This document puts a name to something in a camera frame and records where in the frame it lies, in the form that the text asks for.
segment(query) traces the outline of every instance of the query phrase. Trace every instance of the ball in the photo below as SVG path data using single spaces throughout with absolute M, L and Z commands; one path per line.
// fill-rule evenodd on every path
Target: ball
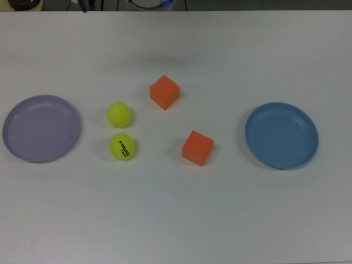
M 110 140 L 109 150 L 119 160 L 129 160 L 135 151 L 133 138 L 125 133 L 116 134 Z
M 124 128 L 131 121 L 131 109 L 123 102 L 116 102 L 109 106 L 106 118 L 109 123 L 117 128 Z

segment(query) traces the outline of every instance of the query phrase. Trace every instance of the blue plate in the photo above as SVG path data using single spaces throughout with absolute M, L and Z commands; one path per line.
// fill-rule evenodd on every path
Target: blue plate
M 313 121 L 287 103 L 267 103 L 256 108 L 247 119 L 245 136 L 258 159 L 279 169 L 303 165 L 318 148 Z

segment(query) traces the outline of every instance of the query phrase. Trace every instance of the black object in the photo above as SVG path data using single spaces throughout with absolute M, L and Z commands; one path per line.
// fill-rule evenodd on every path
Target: black object
M 35 8 L 40 0 L 8 0 L 8 2 L 16 11 L 26 11 Z

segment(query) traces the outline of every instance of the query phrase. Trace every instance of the plate rim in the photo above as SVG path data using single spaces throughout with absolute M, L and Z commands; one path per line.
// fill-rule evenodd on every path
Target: plate rim
M 270 105 L 279 105 L 279 106 L 288 106 L 290 108 L 293 108 L 295 110 L 297 110 L 300 114 L 303 114 L 312 124 L 312 128 L 313 128 L 313 131 L 314 131 L 314 134 L 316 135 L 316 147 L 314 148 L 314 150 L 311 152 L 311 155 L 309 158 L 307 158 L 305 161 L 303 162 L 300 162 L 298 164 L 294 164 L 292 166 L 283 166 L 281 164 L 277 164 L 277 163 L 274 163 L 274 162 L 268 162 L 268 161 L 265 161 L 263 160 L 261 157 L 259 157 L 256 152 L 252 149 L 251 147 L 251 144 L 249 143 L 249 138 L 248 138 L 248 125 L 249 125 L 249 122 L 250 120 L 254 117 L 254 115 L 257 113 L 257 111 L 259 111 L 261 108 L 263 107 L 267 107 L 267 106 L 270 106 Z M 308 163 L 312 158 L 313 156 L 316 154 L 317 150 L 318 150 L 318 147 L 319 147 L 319 133 L 318 133 L 318 130 L 315 126 L 315 123 L 313 122 L 313 120 L 310 118 L 310 116 L 308 114 L 306 114 L 302 109 L 300 109 L 299 107 L 293 105 L 293 104 L 290 104 L 290 103 L 284 103 L 284 102 L 269 102 L 269 103 L 264 103 L 258 107 L 256 107 L 250 114 L 249 116 L 247 117 L 247 120 L 246 120 L 246 124 L 245 124 L 245 138 L 246 138 L 246 143 L 247 143 L 247 146 L 248 148 L 250 149 L 250 151 L 252 152 L 252 154 L 258 159 L 260 160 L 261 162 L 263 162 L 264 164 L 270 166 L 270 167 L 273 167 L 273 168 L 277 168 L 277 169 L 293 169 L 293 168 L 299 168 L 303 165 L 305 165 L 306 163 Z
M 10 122 L 10 115 L 12 113 L 14 113 L 17 108 L 21 107 L 22 104 L 24 104 L 26 101 L 29 101 L 29 100 L 33 100 L 37 97 L 52 97 L 52 98 L 56 98 L 58 99 L 59 101 L 62 101 L 64 102 L 67 106 L 69 106 L 71 112 L 74 114 L 74 117 L 75 117 L 75 121 L 76 121 L 76 130 L 74 131 L 74 136 L 72 137 L 72 139 L 70 140 L 69 144 L 67 144 L 67 146 L 62 149 L 59 153 L 51 156 L 51 157 L 47 157 L 47 158 L 44 158 L 44 159 L 35 159 L 35 158 L 24 158 L 23 156 L 15 153 L 12 148 L 7 144 L 7 141 L 5 140 L 5 126 L 7 123 Z M 78 138 L 78 135 L 79 135 L 79 131 L 80 131 L 80 118 L 79 118 L 79 115 L 78 115 L 78 112 L 76 110 L 76 108 L 67 100 L 65 100 L 64 98 L 60 97 L 60 96 L 57 96 L 57 95 L 49 95 L 49 94 L 42 94 L 42 95 L 35 95 L 35 96 L 31 96 L 31 97 L 28 97 L 22 101 L 20 101 L 19 103 L 17 103 L 7 114 L 5 120 L 4 120 L 4 123 L 3 123 L 3 126 L 2 126 L 2 140 L 4 142 L 4 145 L 5 147 L 7 148 L 7 150 L 12 154 L 14 155 L 15 157 L 23 160 L 23 161 L 27 161 L 27 162 L 32 162 L 32 163 L 41 163 L 41 162 L 49 162 L 49 161 L 52 161 L 52 160 L 55 160 L 56 158 L 59 158 L 61 155 L 63 155 L 64 153 L 66 153 L 66 151 L 68 151 L 72 145 L 74 144 L 74 142 L 77 140 Z

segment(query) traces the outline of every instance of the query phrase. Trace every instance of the block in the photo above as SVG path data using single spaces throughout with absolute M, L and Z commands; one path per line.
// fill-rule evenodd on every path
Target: block
M 180 97 L 180 86 L 163 75 L 150 86 L 150 99 L 166 110 Z
M 192 130 L 182 147 L 182 157 L 203 166 L 213 148 L 214 140 Z

